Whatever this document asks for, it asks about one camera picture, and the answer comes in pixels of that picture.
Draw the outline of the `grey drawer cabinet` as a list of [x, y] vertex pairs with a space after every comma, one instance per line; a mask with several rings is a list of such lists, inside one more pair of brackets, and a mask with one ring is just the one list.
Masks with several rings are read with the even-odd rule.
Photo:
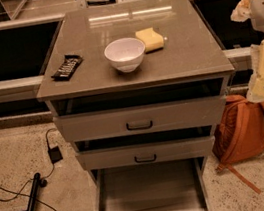
[[[73, 11], [65, 16], [38, 92], [53, 118], [127, 107], [225, 97], [234, 67], [189, 0], [140, 0]], [[147, 54], [134, 72], [111, 67], [104, 50], [116, 39], [152, 28], [166, 44]], [[70, 80], [52, 76], [66, 55], [83, 61]], [[218, 123], [180, 130], [68, 142], [90, 152], [141, 144], [212, 137]]]

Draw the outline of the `top grey drawer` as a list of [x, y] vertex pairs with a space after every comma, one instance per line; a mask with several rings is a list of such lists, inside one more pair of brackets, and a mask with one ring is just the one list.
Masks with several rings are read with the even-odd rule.
[[53, 121], [65, 141], [89, 141], [209, 126], [220, 122], [225, 102], [225, 97], [212, 96], [87, 114], [69, 114], [54, 117]]

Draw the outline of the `grey drawer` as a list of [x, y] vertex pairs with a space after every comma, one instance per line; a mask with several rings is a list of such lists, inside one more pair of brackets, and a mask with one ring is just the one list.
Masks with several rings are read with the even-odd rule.
[[212, 96], [87, 114], [69, 114], [54, 117], [53, 121], [65, 141], [89, 141], [209, 126], [220, 122], [225, 102], [225, 97]]
[[195, 158], [103, 169], [96, 181], [96, 211], [211, 211]]
[[158, 142], [135, 146], [80, 152], [76, 159], [87, 171], [132, 166], [137, 164], [160, 163], [210, 155], [214, 139], [212, 137]]

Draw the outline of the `bottom grey drawer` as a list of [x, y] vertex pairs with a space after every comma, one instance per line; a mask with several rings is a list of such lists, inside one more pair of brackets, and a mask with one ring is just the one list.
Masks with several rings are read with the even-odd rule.
[[103, 169], [96, 181], [96, 211], [211, 211], [195, 158]]

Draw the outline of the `middle grey drawer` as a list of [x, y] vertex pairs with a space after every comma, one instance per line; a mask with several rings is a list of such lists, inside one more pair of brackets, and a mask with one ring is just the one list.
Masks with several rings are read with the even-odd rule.
[[212, 137], [158, 142], [135, 146], [80, 152], [76, 159], [87, 171], [132, 166], [137, 164], [160, 163], [210, 155], [214, 139]]

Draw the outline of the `orange backpack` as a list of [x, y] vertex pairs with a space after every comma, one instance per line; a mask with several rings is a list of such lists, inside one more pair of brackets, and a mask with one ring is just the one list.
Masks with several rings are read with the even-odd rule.
[[222, 119], [215, 129], [212, 152], [219, 160], [217, 171], [228, 169], [256, 193], [261, 190], [241, 175], [233, 164], [264, 151], [264, 102], [252, 103], [242, 95], [226, 97]]

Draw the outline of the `yellow sponge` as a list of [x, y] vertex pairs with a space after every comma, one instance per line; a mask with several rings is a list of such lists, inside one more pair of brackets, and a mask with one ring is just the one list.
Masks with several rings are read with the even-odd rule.
[[152, 28], [137, 31], [136, 38], [140, 39], [145, 44], [147, 53], [155, 51], [156, 49], [162, 49], [165, 43], [164, 37]]

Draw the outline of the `white bowl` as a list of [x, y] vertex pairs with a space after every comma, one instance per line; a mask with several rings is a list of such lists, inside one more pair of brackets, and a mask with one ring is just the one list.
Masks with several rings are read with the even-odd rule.
[[117, 71], [134, 72], [143, 62], [145, 44], [140, 39], [120, 38], [106, 46], [105, 58]]

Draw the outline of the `black power adapter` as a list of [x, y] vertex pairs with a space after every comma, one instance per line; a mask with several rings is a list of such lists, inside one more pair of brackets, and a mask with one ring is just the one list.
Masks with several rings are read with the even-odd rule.
[[61, 155], [61, 151], [58, 146], [55, 146], [54, 148], [48, 149], [48, 156], [50, 157], [50, 161], [53, 164], [56, 164], [56, 162], [59, 162], [62, 160], [63, 156]]

